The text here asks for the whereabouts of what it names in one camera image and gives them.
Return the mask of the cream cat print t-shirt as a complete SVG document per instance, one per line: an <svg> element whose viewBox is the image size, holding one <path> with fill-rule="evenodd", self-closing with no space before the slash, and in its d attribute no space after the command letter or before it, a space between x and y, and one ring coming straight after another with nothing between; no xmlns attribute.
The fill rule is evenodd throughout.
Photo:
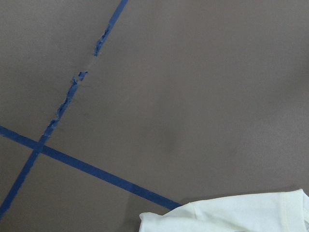
<svg viewBox="0 0 309 232"><path fill-rule="evenodd" d="M307 232L309 198L302 189L228 196L140 219L141 232Z"/></svg>

